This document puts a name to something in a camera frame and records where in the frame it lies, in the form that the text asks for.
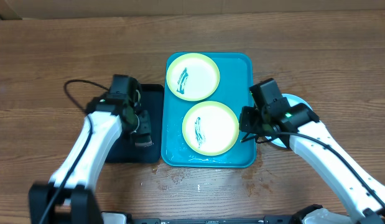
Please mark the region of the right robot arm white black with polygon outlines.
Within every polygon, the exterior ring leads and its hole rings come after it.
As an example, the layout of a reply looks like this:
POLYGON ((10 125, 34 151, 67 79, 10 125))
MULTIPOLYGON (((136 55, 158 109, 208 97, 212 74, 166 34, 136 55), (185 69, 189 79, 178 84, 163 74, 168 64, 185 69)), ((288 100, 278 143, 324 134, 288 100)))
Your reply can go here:
POLYGON ((385 186, 354 161, 307 105, 245 106, 239 121, 246 133, 244 142, 280 139, 311 165, 342 202, 352 223, 385 221, 385 186))

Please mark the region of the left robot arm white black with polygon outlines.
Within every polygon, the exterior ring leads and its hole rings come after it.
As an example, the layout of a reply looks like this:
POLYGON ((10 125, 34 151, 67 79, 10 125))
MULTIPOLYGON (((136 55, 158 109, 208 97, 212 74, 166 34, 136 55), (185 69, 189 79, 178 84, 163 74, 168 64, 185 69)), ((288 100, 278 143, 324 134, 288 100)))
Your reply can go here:
POLYGON ((94 191, 110 151, 128 154, 152 146, 151 119, 138 99, 95 98, 80 135, 47 184, 29 190, 32 223, 127 223, 128 216, 103 212, 94 191))

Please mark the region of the light blue plate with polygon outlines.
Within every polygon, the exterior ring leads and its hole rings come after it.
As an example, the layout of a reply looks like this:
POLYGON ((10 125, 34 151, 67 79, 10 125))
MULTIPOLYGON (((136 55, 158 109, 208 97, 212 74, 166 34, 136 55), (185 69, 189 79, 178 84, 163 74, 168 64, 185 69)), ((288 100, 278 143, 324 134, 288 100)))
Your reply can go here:
MULTIPOLYGON (((290 106, 295 106, 299 103, 303 103, 312 110, 312 107, 299 96, 287 94, 287 93, 283 93, 282 96, 287 98, 287 101, 290 104, 290 106)), ((271 143, 277 147, 286 148, 286 146, 283 144, 283 142, 279 138, 271 141, 271 143)))

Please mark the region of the round sponge scrubber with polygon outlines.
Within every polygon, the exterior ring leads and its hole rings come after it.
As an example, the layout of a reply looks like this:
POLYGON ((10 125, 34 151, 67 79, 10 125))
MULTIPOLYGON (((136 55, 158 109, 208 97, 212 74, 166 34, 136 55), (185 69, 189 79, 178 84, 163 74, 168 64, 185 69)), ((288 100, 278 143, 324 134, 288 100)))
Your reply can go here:
POLYGON ((153 142, 150 136, 140 136, 134 140, 134 144, 136 147, 149 147, 153 142))

